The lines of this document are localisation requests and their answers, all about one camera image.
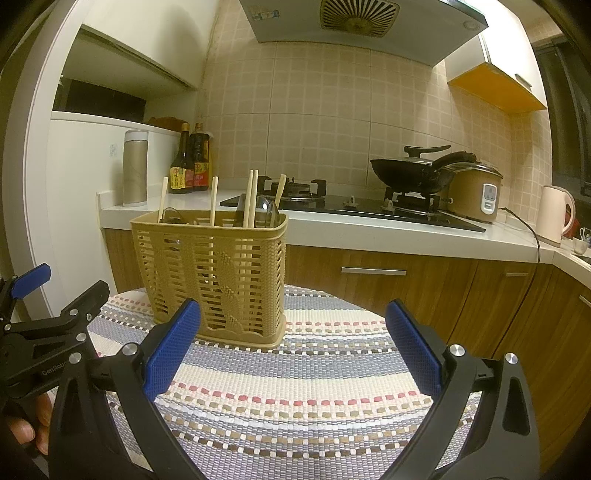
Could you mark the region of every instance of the table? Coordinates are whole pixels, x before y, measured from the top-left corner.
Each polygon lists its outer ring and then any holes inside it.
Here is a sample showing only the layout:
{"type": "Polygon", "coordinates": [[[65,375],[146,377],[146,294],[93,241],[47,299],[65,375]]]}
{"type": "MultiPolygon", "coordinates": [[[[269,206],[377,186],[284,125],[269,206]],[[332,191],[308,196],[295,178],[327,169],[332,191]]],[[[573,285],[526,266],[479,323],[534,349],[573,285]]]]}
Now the table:
{"type": "MultiPolygon", "coordinates": [[[[285,288],[287,328],[273,350],[196,340],[156,398],[210,479],[378,479],[432,405],[384,319],[323,292],[285,288]]],[[[89,332],[100,355],[154,325],[142,290],[109,299],[89,332]]],[[[109,405],[132,460],[147,466],[115,394],[109,405]]],[[[457,458],[478,407],[472,394],[440,466],[457,458]]]]}

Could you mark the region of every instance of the stove burner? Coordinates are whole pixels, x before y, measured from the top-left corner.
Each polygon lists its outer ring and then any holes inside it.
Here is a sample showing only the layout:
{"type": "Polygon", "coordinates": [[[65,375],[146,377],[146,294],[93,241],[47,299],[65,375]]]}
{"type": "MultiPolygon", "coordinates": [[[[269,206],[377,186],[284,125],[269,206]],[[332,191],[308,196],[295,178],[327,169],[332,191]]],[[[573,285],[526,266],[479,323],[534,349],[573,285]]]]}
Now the stove burner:
{"type": "MultiPolygon", "coordinates": [[[[259,177],[256,186],[256,192],[258,195],[263,195],[268,199],[275,199],[277,195],[277,189],[279,188],[279,182],[274,181],[271,183],[271,190],[265,189],[265,182],[271,180],[270,177],[259,177]]],[[[312,180],[310,183],[296,183],[295,178],[292,177],[291,181],[287,179],[285,183],[285,189],[283,190],[283,196],[281,197],[282,202],[314,202],[316,200],[322,200],[326,197],[326,180],[312,180]],[[316,183],[316,193],[312,193],[311,184],[316,183]]]]}

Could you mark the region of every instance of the wooden board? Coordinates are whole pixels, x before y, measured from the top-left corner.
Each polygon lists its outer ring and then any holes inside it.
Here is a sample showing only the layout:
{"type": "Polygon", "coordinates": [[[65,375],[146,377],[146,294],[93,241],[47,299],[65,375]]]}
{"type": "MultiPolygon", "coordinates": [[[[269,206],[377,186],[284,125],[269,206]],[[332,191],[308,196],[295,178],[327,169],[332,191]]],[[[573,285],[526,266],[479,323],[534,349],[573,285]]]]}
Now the wooden board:
{"type": "Polygon", "coordinates": [[[285,282],[323,290],[379,315],[401,299],[415,318],[447,341],[477,261],[288,245],[285,282]],[[404,270],[405,276],[342,273],[342,267],[404,270]]]}
{"type": "Polygon", "coordinates": [[[139,273],[131,231],[104,228],[103,234],[117,291],[142,288],[144,282],[139,273]]]}
{"type": "Polygon", "coordinates": [[[541,467],[560,456],[591,405],[591,291],[553,268],[546,288],[532,289],[497,355],[513,352],[530,386],[541,467]]]}
{"type": "MultiPolygon", "coordinates": [[[[548,265],[539,266],[540,277],[548,265]]],[[[535,264],[480,260],[449,343],[492,358],[524,298],[535,264]]]]}

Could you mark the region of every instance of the human hand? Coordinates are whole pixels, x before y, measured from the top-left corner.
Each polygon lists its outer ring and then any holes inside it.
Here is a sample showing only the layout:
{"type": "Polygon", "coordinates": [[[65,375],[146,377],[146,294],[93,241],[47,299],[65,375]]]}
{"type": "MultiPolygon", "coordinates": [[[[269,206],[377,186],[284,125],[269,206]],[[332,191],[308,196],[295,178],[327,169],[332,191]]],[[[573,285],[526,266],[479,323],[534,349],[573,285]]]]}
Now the human hand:
{"type": "Polygon", "coordinates": [[[21,445],[23,443],[32,442],[35,440],[37,449],[43,454],[47,455],[49,451],[49,424],[51,422],[51,411],[53,410],[53,403],[47,393],[40,395],[35,399],[35,411],[37,418],[41,425],[35,430],[29,422],[24,419],[15,417],[6,417],[6,423],[11,429],[12,434],[21,445]]]}

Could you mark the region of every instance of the pot lid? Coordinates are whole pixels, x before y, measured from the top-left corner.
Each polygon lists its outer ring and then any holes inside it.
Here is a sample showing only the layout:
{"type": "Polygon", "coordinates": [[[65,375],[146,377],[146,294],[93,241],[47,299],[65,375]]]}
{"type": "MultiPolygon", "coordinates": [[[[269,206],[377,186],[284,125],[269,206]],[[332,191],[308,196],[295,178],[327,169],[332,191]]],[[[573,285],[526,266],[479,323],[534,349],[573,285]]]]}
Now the pot lid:
{"type": "Polygon", "coordinates": [[[492,175],[496,175],[498,177],[500,177],[501,179],[503,178],[503,175],[501,175],[499,173],[499,171],[493,167],[489,167],[488,165],[485,165],[484,163],[470,163],[470,162],[460,162],[460,163],[454,163],[452,165],[448,165],[446,168],[449,168],[450,170],[453,170],[456,173],[460,173],[461,171],[467,171],[467,170],[478,170],[478,171],[485,171],[487,173],[490,173],[492,175]]]}

